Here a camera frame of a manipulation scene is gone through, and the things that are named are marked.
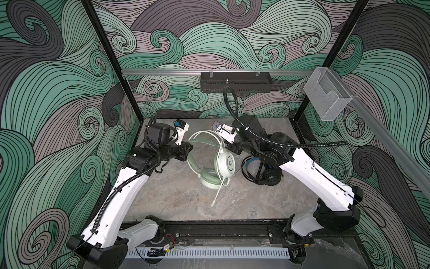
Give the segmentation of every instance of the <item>black corrugated cable sleeve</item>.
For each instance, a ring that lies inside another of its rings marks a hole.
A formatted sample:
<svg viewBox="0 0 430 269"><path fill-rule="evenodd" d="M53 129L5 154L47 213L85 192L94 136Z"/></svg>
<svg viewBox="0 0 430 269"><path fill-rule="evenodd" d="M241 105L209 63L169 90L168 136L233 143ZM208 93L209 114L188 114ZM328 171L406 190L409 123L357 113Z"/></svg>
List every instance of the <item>black corrugated cable sleeve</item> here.
<svg viewBox="0 0 430 269"><path fill-rule="evenodd" d="M126 181L121 183L117 188L114 189L114 191L108 196L108 198L104 201L103 205L101 206L100 211L98 212L97 217L95 218L94 225L92 226L91 232L96 232L97 228L100 225L100 220L101 220L101 217L103 216L104 211L106 210L106 208L108 207L108 205L112 201L112 199L115 197L115 195L118 192L120 192L120 190L124 186L126 186L127 184L129 184L133 180L143 176L144 174L152 171L157 166L159 166L159 164L161 162L161 152L151 143L151 141L148 138L148 130L149 130L148 126L154 121L155 117L156 117L156 115L152 116L152 118L148 122L148 125L145 129L145 132L144 132L144 140L148 144L148 146L157 154L157 162L155 164L153 164L150 168L142 171L142 173L139 173L139 174L136 174L136 175L130 177L129 179L127 179Z"/></svg>
<svg viewBox="0 0 430 269"><path fill-rule="evenodd" d="M233 97L235 97L236 95L234 94L233 90L229 86L225 87L223 90L224 103L225 103L225 106L227 107L228 112L231 114L231 116L237 122L239 122L239 124L242 125L246 131L250 132L253 136L255 136L257 138L259 138L263 141L266 141L267 143L280 145L280 146L287 146L287 147L291 147L291 148L324 148L324 147L333 147L333 146L338 146L338 145L348 145L348 142L346 142L346 141L331 142L331 143L315 143L315 144L290 144L290 143L281 143L278 141L274 141L274 140L259 136L258 134L256 134L254 132L254 130L252 130L252 128L249 125L244 124L239 119L239 117L234 113L233 109L231 108L230 104L228 103L227 90L229 90L231 92L231 94L233 94Z"/></svg>

